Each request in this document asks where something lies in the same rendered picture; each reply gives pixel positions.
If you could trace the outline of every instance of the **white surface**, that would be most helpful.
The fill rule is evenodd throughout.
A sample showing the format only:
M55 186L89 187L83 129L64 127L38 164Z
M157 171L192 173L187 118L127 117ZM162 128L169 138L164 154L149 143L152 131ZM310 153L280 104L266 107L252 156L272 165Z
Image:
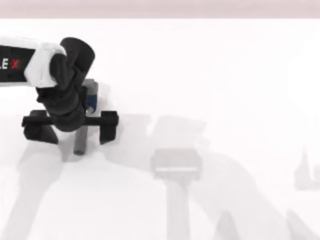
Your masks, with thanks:
M320 235L320 191L294 179L304 148L320 164L307 134L320 114L320 21L1 20L0 31L86 41L99 108L121 121L115 142L99 146L92 127L87 155L73 156L73 134L59 132L59 146L24 139L22 117L43 109L35 90L0 88L1 240L166 239L166 187L149 169L161 148L202 158L193 240ZM239 238L215 236L222 216Z

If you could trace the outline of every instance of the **black bar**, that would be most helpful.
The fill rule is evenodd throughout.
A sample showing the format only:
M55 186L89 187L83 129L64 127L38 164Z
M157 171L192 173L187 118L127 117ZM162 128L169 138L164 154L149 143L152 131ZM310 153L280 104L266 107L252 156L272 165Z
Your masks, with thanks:
M85 117L83 126L116 126L119 122L119 116L110 114L109 116ZM25 116L22 120L22 127L31 125L53 125L49 116Z

